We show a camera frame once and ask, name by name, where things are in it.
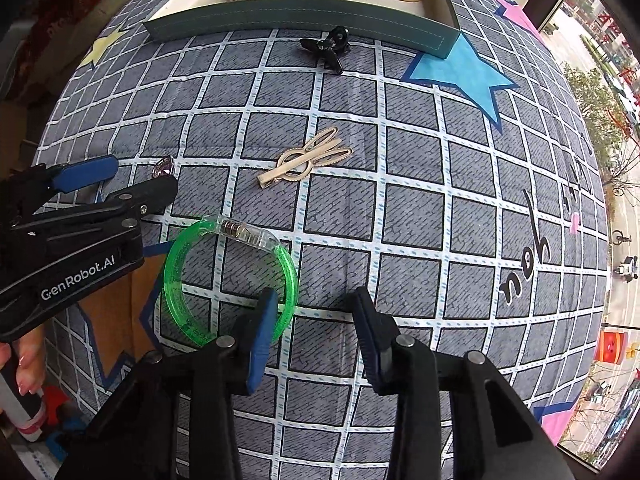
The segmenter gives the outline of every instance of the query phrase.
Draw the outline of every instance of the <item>street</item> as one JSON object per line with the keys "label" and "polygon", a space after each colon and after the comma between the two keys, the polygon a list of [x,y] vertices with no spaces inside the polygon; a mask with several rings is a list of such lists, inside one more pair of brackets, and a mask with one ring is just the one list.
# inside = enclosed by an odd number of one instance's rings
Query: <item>street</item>
{"label": "street", "polygon": [[[582,25],[558,10],[552,20],[559,28],[552,36],[543,34],[546,45],[559,63],[567,62],[574,68],[590,70],[596,67],[586,47],[580,40],[580,35],[588,35]],[[638,150],[632,140],[625,143],[625,153]],[[640,166],[629,171],[629,180],[640,182]],[[631,237],[631,242],[624,242],[612,247],[612,267],[615,267],[627,256],[640,255],[640,229],[638,227],[638,213],[640,212],[638,193],[625,191],[622,197],[616,197],[615,215],[610,219],[611,230],[620,230],[624,236]],[[624,279],[614,274],[606,321],[611,324],[640,325],[640,309],[636,308],[640,280],[626,283]],[[640,332],[630,332],[629,344],[639,341]],[[604,437],[614,416],[618,412],[622,397],[632,380],[635,378],[635,368],[640,367],[640,359],[626,359],[621,365],[597,363],[591,377],[596,382],[606,381],[611,384],[609,395],[605,396],[601,404],[578,400],[576,411],[569,424],[566,437],[561,444],[572,452],[593,451]]]}

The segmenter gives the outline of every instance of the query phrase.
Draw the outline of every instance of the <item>blue star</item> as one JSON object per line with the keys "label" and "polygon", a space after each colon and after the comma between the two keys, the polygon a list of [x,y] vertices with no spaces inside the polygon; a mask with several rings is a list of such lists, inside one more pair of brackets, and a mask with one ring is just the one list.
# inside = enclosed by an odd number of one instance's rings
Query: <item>blue star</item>
{"label": "blue star", "polygon": [[502,127],[494,92],[518,88],[511,79],[478,57],[464,34],[460,34],[447,59],[431,54],[416,55],[400,81],[454,86],[473,101],[500,132]]}

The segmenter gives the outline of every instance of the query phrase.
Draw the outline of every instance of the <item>finger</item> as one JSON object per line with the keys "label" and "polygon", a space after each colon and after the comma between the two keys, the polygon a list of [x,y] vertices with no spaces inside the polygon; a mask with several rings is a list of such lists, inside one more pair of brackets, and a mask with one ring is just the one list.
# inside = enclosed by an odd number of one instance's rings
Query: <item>finger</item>
{"label": "finger", "polygon": [[18,340],[18,366],[29,367],[44,348],[44,326],[40,325]]}
{"label": "finger", "polygon": [[0,343],[0,370],[11,357],[11,347],[7,343]]}
{"label": "finger", "polygon": [[45,377],[44,360],[44,349],[42,349],[36,354],[29,366],[18,367],[15,381],[21,395],[25,395],[27,392],[34,394],[42,386]]}

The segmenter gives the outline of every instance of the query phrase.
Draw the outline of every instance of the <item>gray checkered fabric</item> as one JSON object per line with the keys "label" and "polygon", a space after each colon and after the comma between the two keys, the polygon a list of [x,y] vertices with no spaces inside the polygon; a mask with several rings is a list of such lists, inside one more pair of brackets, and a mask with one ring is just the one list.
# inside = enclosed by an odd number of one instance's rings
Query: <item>gray checkered fabric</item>
{"label": "gray checkered fabric", "polygon": [[[270,229],[298,268],[300,304],[271,349],[258,392],[234,399],[247,479],[376,480],[386,475],[395,399],[364,376],[343,295],[365,285],[379,311],[432,349],[478,349],[527,406],[578,396],[593,358],[607,287],[607,222],[590,143],[567,82],[528,32],[495,15],[495,0],[452,0],[480,57],[517,82],[496,92],[502,132],[459,91],[399,81],[416,52],[352,38],[344,75],[299,47],[310,30],[235,30],[152,43],[141,20],[163,0],[132,0],[103,35],[126,34],[97,66],[76,71],[38,149],[38,162],[113,153],[117,176],[100,189],[57,197],[91,202],[150,176],[175,157],[178,196],[151,216],[147,245],[175,238],[204,214]],[[339,128],[354,153],[300,183],[261,190],[255,177],[316,131]],[[582,225],[569,232],[563,203]],[[532,246],[525,194],[549,243],[525,280]],[[498,291],[511,272],[522,292]],[[227,332],[264,286],[282,293],[266,255],[223,238],[190,253],[184,291],[194,315]],[[151,320],[165,350],[189,351],[162,299]],[[47,329],[48,369],[91,415],[110,391],[78,309]],[[128,368],[122,369],[125,374]],[[449,401],[442,404],[443,478],[452,471]],[[188,410],[189,399],[182,399]],[[188,474],[188,416],[178,469]]]}

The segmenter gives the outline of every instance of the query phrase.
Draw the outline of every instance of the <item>green bracelet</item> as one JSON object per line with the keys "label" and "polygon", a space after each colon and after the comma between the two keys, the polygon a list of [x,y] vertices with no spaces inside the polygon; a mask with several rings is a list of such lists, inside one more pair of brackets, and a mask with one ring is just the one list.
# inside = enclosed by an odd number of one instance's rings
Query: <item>green bracelet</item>
{"label": "green bracelet", "polygon": [[284,306],[273,331],[276,342],[291,322],[298,302],[298,274],[289,251],[269,231],[239,222],[222,215],[205,216],[187,227],[175,239],[164,263],[164,295],[169,312],[180,330],[196,345],[203,346],[214,340],[209,330],[202,327],[189,311],[182,295],[182,266],[187,253],[201,237],[207,234],[226,236],[243,244],[273,254],[284,272],[286,296]]}

